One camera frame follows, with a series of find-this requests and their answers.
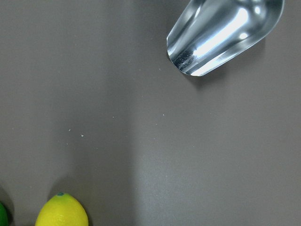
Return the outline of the metal ice scoop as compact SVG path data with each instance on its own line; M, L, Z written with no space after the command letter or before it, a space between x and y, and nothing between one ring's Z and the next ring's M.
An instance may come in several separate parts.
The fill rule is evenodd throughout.
M204 76L263 40L283 0L191 0L166 37L167 55L190 76Z

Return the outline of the yellow lemon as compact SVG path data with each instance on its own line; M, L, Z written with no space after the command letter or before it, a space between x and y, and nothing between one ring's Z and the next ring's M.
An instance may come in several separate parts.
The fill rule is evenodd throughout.
M80 202L68 193L57 193L41 208L36 226L87 226L88 216Z

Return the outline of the green lime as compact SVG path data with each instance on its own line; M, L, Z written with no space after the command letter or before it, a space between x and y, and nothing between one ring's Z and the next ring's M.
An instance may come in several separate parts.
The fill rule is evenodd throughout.
M2 203L0 203L0 226L9 226L7 211Z

